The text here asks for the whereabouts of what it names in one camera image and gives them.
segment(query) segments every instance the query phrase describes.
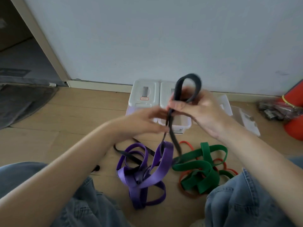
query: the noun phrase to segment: doorway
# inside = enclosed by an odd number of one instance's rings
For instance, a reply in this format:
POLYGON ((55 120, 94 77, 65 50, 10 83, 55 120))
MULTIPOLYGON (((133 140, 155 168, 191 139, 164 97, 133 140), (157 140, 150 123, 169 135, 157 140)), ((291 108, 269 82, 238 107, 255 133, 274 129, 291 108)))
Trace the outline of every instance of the doorway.
POLYGON ((67 86, 11 0, 0 0, 0 82, 67 86))

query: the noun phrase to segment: jeans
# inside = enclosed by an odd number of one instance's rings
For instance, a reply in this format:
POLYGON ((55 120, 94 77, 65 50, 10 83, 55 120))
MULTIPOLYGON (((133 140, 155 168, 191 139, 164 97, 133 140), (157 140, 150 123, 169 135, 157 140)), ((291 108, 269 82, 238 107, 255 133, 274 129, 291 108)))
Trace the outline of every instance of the jeans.
MULTIPOLYGON (((303 156, 291 161, 303 168, 303 156)), ((0 198, 45 166, 44 163, 23 162, 0 167, 0 198)), ((208 195, 205 205, 205 225, 206 227, 294 226, 271 196, 245 169, 243 173, 217 187, 208 195)), ((92 179, 88 177, 51 226, 130 227, 130 224, 117 203, 96 191, 92 179)))

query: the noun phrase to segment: person's right hand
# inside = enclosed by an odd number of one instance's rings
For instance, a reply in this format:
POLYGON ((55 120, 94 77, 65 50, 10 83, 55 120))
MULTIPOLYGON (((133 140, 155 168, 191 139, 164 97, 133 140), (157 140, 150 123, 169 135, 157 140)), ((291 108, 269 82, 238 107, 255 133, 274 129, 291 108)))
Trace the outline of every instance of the person's right hand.
MULTIPOLYGON (((182 89, 181 99, 190 98, 195 89, 193 87, 184 87, 182 89)), ((212 137, 219 139, 229 126, 237 123, 228 116, 220 107, 218 101, 209 91, 202 90, 192 103, 183 101, 173 101, 170 98, 167 109, 176 110, 173 115, 184 114, 191 117, 197 124, 212 137)))

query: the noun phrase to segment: door frame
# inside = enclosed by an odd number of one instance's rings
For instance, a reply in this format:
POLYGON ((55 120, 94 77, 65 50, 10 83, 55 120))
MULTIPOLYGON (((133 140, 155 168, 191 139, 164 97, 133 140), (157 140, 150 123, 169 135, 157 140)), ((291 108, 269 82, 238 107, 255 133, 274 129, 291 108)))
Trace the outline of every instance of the door frame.
POLYGON ((32 12, 28 8, 27 4, 24 0, 11 0, 14 4, 15 8, 17 9, 18 13, 21 15, 22 19, 24 20, 25 24, 28 26, 29 30, 32 32, 34 38, 40 45, 41 49, 43 50, 44 54, 51 62, 52 66, 54 67, 55 71, 57 72, 60 79, 65 82, 70 80, 71 78, 67 74, 66 70, 64 69, 63 65, 59 61, 58 57, 54 53, 51 45, 49 44, 47 38, 45 37, 44 33, 42 32, 40 26, 38 25, 35 17, 33 16, 32 12))

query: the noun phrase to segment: red roll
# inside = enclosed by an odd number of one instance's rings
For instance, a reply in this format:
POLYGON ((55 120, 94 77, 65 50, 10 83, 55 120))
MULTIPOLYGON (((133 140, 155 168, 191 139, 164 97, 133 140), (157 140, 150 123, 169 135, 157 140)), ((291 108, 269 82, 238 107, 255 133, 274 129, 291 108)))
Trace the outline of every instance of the red roll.
POLYGON ((303 80, 286 92, 278 102, 285 102, 294 107, 303 107, 303 80))
POLYGON ((291 137, 303 141, 303 115, 289 121, 284 129, 291 137))

